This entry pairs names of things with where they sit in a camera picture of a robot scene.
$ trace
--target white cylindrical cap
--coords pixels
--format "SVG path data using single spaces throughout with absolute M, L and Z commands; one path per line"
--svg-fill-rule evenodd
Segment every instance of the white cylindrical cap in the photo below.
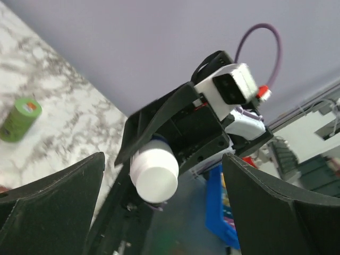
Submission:
M 131 181 L 138 195 L 148 203 L 171 198 L 178 186 L 179 165 L 171 148 L 152 140 L 136 155 L 130 166 Z

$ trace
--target marble countertop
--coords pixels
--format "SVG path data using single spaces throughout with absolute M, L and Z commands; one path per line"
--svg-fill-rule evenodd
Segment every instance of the marble countertop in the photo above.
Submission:
M 0 185 L 17 188 L 103 151 L 96 215 L 119 172 L 126 117 L 0 2 L 0 123 L 20 97 L 38 101 L 42 115 L 21 142 L 0 140 Z

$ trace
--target wire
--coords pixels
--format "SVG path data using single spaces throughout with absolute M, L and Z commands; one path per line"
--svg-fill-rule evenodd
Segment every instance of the wire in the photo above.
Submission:
M 147 202 L 145 202 L 145 204 L 146 204 L 148 207 L 150 207 L 153 211 L 163 211 L 163 210 L 164 210 L 164 207 L 168 204 L 168 202 L 167 202 L 167 201 L 162 202 L 162 203 L 160 203 L 160 204 L 157 205 L 157 206 L 151 205 L 151 204 L 149 204 L 149 203 L 147 203 Z
M 337 125 L 338 125 L 338 122 L 339 122 L 339 115 L 340 115 L 340 111 L 339 111 L 339 107 L 338 105 L 336 104 L 336 102 L 334 102 L 333 100 L 331 99 L 326 99 L 326 98 L 323 98 L 319 101 L 316 101 L 314 104 L 312 104 L 310 107 L 308 107 L 308 109 L 304 110 L 301 106 L 299 106 L 299 109 L 302 111 L 302 113 L 307 116 L 307 113 L 311 112 L 313 110 L 314 107 L 318 106 L 318 104 L 320 102 L 327 102 L 329 103 L 332 108 L 333 108 L 333 111 L 335 112 L 335 120 L 334 120 L 334 127 L 333 127 L 333 132 L 329 135 L 330 137 L 334 136 L 335 133 L 336 133 L 336 128 L 337 128 Z
M 260 28 L 266 28 L 266 29 L 270 30 L 274 34 L 274 37 L 276 39 L 276 45 L 277 45 L 276 62 L 275 62 L 274 69 L 271 72 L 270 78 L 269 78 L 269 80 L 266 83 L 266 85 L 269 88 L 271 88 L 273 86 L 276 78 L 277 78 L 277 75 L 278 75 L 279 70 L 281 68 L 281 62 L 282 62 L 282 42 L 281 42 L 281 37 L 280 37 L 278 31 L 271 24 L 260 23 L 260 24 L 254 25 L 250 29 L 248 29 L 248 31 L 242 37 L 242 39 L 241 39 L 241 41 L 239 43 L 239 46 L 237 47 L 236 56 L 235 56 L 235 63 L 237 63 L 238 60 L 239 60 L 241 49 L 242 49 L 243 44 L 245 43 L 246 39 L 248 38 L 248 36 L 252 32 L 254 32 L 255 30 L 260 29 Z
M 252 118 L 253 120 L 257 120 L 257 121 L 264 121 L 263 116 L 258 116 L 258 115 L 254 115 L 251 112 L 248 112 L 247 110 L 244 110 L 242 108 L 242 106 L 236 106 L 235 110 L 239 113 L 241 113 L 242 115 L 245 115 L 249 118 Z

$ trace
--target red connector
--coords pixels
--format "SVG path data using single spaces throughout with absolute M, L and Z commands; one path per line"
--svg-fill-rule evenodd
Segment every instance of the red connector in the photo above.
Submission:
M 253 159 L 251 157 L 243 157 L 242 158 L 244 162 L 247 162 L 249 165 L 257 168 L 257 166 L 255 165 Z
M 259 88 L 259 92 L 257 94 L 257 98 L 260 99 L 262 102 L 267 101 L 271 95 L 271 91 L 269 90 L 267 85 L 263 85 Z

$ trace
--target blue plastic container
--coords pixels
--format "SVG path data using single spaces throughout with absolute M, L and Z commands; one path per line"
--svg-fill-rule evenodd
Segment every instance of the blue plastic container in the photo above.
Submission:
M 236 230 L 224 221 L 222 204 L 222 165 L 210 170 L 207 181 L 206 227 L 221 238 L 228 246 L 240 249 Z

